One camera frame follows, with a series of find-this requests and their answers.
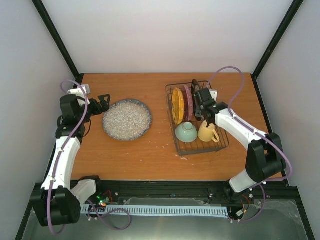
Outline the pink scalloped plate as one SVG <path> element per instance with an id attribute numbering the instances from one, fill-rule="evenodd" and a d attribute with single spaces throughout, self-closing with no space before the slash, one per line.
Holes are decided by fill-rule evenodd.
<path id="1" fill-rule="evenodd" d="M 186 84 L 182 87 L 182 95 L 184 100 L 184 121 L 190 122 L 194 116 L 194 104 L 191 89 Z"/>

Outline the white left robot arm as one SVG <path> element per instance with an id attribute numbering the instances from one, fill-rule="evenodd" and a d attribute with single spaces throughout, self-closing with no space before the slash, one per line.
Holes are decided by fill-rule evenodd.
<path id="1" fill-rule="evenodd" d="M 55 133 L 54 156 L 47 176 L 31 194 L 31 205 L 41 226 L 75 224 L 80 219 L 81 207 L 90 198 L 99 201 L 104 188 L 97 175 L 82 177 L 71 187 L 71 176 L 77 153 L 83 142 L 85 123 L 92 116 L 101 115 L 110 108 L 110 95 L 98 99 L 83 94 L 68 94 L 60 98 L 61 116 Z"/>

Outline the pale green ceramic bowl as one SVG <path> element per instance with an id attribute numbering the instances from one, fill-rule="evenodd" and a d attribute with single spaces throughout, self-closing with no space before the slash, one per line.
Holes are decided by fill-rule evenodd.
<path id="1" fill-rule="evenodd" d="M 175 128 L 175 136 L 183 143 L 191 143 L 197 139 L 198 131 L 191 122 L 182 122 Z"/>

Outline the brown rimmed beige plate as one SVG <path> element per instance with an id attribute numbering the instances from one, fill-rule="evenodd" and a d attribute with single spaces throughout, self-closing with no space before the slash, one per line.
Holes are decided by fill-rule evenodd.
<path id="1" fill-rule="evenodd" d="M 200 90 L 200 85 L 196 79 L 193 79 L 191 82 L 191 95 L 193 101 L 193 115 L 197 121 L 201 121 L 203 119 L 201 115 L 201 110 L 198 108 L 196 101 L 196 92 Z"/>

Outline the yellow ceramic mug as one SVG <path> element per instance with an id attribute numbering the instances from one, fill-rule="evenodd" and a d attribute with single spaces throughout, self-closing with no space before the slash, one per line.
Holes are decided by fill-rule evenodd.
<path id="1" fill-rule="evenodd" d="M 198 138 L 202 142 L 220 142 L 219 134 L 216 130 L 216 126 L 213 123 L 208 124 L 207 121 L 203 121 L 198 130 Z"/>

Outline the green wire dish rack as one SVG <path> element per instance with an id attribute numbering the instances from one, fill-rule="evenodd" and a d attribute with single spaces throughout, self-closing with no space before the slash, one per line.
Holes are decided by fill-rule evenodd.
<path id="1" fill-rule="evenodd" d="M 165 87 L 166 91 L 166 100 L 167 100 L 167 106 L 168 106 L 168 117 L 170 121 L 173 141 L 175 144 L 175 149 L 177 151 L 177 154 L 180 156 L 187 156 L 187 155 L 194 155 L 194 154 L 202 154 L 202 153 L 210 153 L 210 152 L 218 152 L 224 148 L 227 148 L 229 146 L 229 138 L 227 132 L 219 127 L 216 127 L 216 131 L 218 133 L 218 136 L 220 138 L 220 141 L 218 143 L 215 143 L 214 141 L 211 142 L 203 142 L 199 138 L 197 138 L 195 141 L 190 143 L 185 143 L 180 140 L 175 135 L 175 129 L 176 125 L 174 123 L 173 114 L 172 114 L 172 95 L 174 88 L 183 89 L 183 85 L 187 85 L 191 87 L 191 81 L 190 82 L 183 82 L 183 83 L 173 83 L 168 84 Z"/>

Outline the yellow polka dot plate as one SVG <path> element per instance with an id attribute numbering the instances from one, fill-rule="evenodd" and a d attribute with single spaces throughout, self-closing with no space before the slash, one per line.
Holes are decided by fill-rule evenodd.
<path id="1" fill-rule="evenodd" d="M 178 126 L 183 122 L 185 116 L 185 103 L 182 91 L 175 87 L 172 93 L 172 118 L 174 124 Z"/>

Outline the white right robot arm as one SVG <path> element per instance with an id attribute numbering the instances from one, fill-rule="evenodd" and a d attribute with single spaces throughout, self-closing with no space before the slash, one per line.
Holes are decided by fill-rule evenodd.
<path id="1" fill-rule="evenodd" d="M 213 124 L 224 129 L 247 150 L 244 170 L 231 178 L 223 190 L 230 202 L 247 189 L 285 170 L 287 158 L 277 134 L 267 134 L 248 124 L 226 103 L 217 103 L 207 87 L 193 87 L 191 93 L 195 113 L 204 117 L 207 126 Z"/>

